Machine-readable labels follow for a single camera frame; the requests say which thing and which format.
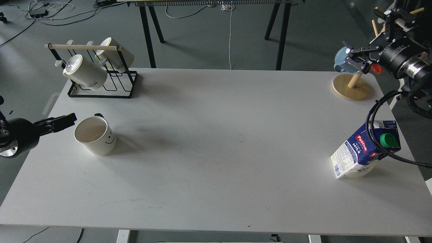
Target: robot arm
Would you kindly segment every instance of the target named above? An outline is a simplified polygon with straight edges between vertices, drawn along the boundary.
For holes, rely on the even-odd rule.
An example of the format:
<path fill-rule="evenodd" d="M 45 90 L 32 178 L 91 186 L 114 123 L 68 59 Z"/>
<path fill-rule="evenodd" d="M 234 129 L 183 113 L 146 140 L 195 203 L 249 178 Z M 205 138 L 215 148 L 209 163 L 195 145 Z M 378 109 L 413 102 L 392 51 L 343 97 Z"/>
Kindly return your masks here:
<path fill-rule="evenodd" d="M 385 19 L 385 31 L 368 46 L 353 48 L 343 42 L 349 49 L 346 62 L 365 74 L 373 64 L 379 64 L 396 79 L 409 77 L 403 97 L 415 113 L 432 118 L 432 111 L 420 108 L 415 102 L 425 96 L 432 98 L 432 67 L 427 61 L 429 49 L 407 36 L 406 30 L 416 27 L 417 19 L 398 2 L 395 1 L 394 8 L 387 14 L 374 10 L 379 18 Z"/>
<path fill-rule="evenodd" d="M 4 100 L 0 96 L 0 105 Z M 36 147 L 43 135 L 59 132 L 75 124 L 75 113 L 31 123 L 22 118 L 6 120 L 0 111 L 0 156 L 13 158 Z"/>

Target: white ceramic mug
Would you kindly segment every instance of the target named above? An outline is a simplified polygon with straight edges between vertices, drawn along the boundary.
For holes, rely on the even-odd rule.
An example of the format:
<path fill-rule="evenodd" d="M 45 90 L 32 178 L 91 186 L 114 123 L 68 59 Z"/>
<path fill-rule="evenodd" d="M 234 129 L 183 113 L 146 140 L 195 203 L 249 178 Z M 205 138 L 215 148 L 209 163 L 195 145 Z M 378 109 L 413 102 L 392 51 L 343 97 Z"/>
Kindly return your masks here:
<path fill-rule="evenodd" d="M 115 41 L 112 37 L 106 38 L 100 45 L 103 46 L 121 46 L 117 41 Z M 135 59 L 135 56 L 130 53 L 126 48 L 123 47 L 121 50 L 121 53 L 123 54 L 123 58 L 126 61 L 127 67 L 130 67 Z M 123 63 L 121 62 L 120 56 L 116 51 L 104 51 L 104 50 L 97 50 L 95 58 L 97 60 L 106 58 L 109 61 L 107 61 L 105 64 L 108 68 L 118 71 L 119 73 L 126 72 L 126 68 L 123 66 Z"/>
<path fill-rule="evenodd" d="M 107 120 L 99 113 L 82 120 L 76 126 L 73 135 L 88 151 L 99 156 L 109 153 L 117 143 Z"/>
<path fill-rule="evenodd" d="M 104 85 L 107 80 L 107 72 L 95 63 L 77 54 L 69 59 L 63 76 L 84 85 L 91 90 L 96 90 Z"/>

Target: wooden stick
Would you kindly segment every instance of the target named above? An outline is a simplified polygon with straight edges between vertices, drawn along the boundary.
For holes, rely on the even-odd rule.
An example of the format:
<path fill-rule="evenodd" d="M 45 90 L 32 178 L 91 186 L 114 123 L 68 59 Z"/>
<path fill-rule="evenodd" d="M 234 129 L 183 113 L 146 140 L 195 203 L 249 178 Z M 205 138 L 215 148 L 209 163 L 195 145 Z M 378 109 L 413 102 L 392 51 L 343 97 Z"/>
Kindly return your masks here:
<path fill-rule="evenodd" d="M 377 25 L 375 24 L 375 19 L 372 20 L 372 27 L 374 28 L 375 37 L 378 36 Z"/>
<path fill-rule="evenodd" d="M 356 82 L 360 79 L 362 74 L 363 74 L 362 72 L 358 72 L 358 73 L 354 74 L 348 83 L 348 88 L 351 88 L 351 89 L 354 88 L 356 86 Z"/>
<path fill-rule="evenodd" d="M 419 13 L 419 12 L 423 12 L 424 10 L 425 10 L 425 8 L 419 8 L 417 10 L 411 11 L 410 14 L 416 14 L 416 13 Z"/>
<path fill-rule="evenodd" d="M 113 45 L 54 45 L 46 44 L 47 49 L 68 49 L 68 50 L 103 50 L 103 51 L 121 51 L 122 47 L 118 48 Z"/>
<path fill-rule="evenodd" d="M 384 13 L 381 9 L 379 9 L 378 7 L 375 7 L 376 10 L 380 11 L 381 13 Z"/>

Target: mug rack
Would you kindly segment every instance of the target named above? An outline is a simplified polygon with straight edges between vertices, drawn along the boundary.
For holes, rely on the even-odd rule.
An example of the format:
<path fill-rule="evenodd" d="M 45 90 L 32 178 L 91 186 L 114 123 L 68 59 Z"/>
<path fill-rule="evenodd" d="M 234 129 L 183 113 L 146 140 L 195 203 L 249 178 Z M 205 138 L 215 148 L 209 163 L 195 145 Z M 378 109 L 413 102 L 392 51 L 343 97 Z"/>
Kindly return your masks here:
<path fill-rule="evenodd" d="M 87 45 L 70 45 L 73 43 L 73 40 L 68 41 L 67 45 L 54 45 L 54 44 L 46 44 L 45 48 L 49 49 L 56 59 L 56 66 L 66 68 L 66 62 L 60 57 L 56 50 L 63 49 L 67 50 L 69 54 L 74 56 L 76 53 L 75 50 L 85 50 L 87 51 L 92 62 L 95 62 L 90 54 L 90 51 L 93 52 L 95 56 L 99 58 L 96 53 L 96 50 L 105 50 L 105 51 L 116 51 L 121 59 L 122 64 L 124 65 L 126 72 L 120 73 L 116 70 L 109 70 L 106 63 L 109 63 L 111 67 L 111 61 L 109 59 L 99 58 L 100 63 L 104 66 L 106 72 L 108 73 L 107 80 L 104 85 L 97 89 L 91 90 L 87 89 L 84 85 L 79 85 L 73 80 L 70 79 L 72 85 L 67 92 L 69 97 L 86 97 L 86 98 L 116 98 L 116 99 L 130 99 L 132 96 L 132 92 L 135 88 L 136 80 L 138 73 L 136 71 L 130 71 L 129 67 L 126 64 L 124 56 L 122 54 L 121 46 L 100 46 L 93 45 L 93 42 L 88 42 Z"/>

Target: milk carton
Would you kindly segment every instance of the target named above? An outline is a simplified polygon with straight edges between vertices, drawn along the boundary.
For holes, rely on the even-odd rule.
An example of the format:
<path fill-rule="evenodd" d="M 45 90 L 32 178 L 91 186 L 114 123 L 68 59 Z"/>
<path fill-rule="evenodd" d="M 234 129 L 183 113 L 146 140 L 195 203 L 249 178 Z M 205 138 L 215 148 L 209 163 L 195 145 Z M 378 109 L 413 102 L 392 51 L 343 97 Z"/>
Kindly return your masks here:
<path fill-rule="evenodd" d="M 374 121 L 373 132 L 387 151 L 400 150 L 396 121 Z M 369 140 L 363 124 L 330 157 L 336 178 L 360 178 L 371 171 L 378 160 L 385 157 Z"/>

